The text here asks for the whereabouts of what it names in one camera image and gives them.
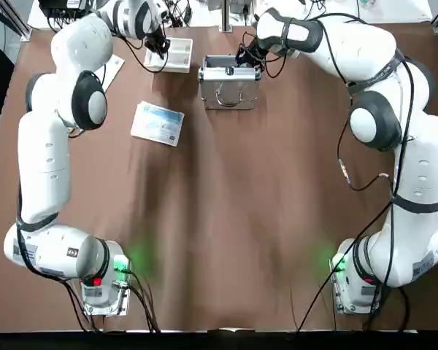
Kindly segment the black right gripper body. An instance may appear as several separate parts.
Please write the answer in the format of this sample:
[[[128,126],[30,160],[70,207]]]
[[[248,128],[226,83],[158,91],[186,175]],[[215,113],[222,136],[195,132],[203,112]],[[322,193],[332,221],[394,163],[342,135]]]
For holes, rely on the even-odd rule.
[[[257,38],[253,38],[249,44],[243,45],[244,57],[246,60],[263,61],[266,59],[268,51],[260,47]]]

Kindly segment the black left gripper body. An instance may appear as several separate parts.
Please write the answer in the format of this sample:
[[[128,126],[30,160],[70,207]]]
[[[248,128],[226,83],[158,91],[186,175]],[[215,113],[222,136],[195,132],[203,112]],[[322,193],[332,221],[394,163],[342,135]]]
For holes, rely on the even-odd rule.
[[[151,31],[150,33],[146,34],[145,46],[149,50],[152,50],[154,48],[157,48],[160,50],[160,47],[164,43],[165,40],[168,40],[168,39],[166,38],[163,29],[157,28],[156,30]]]

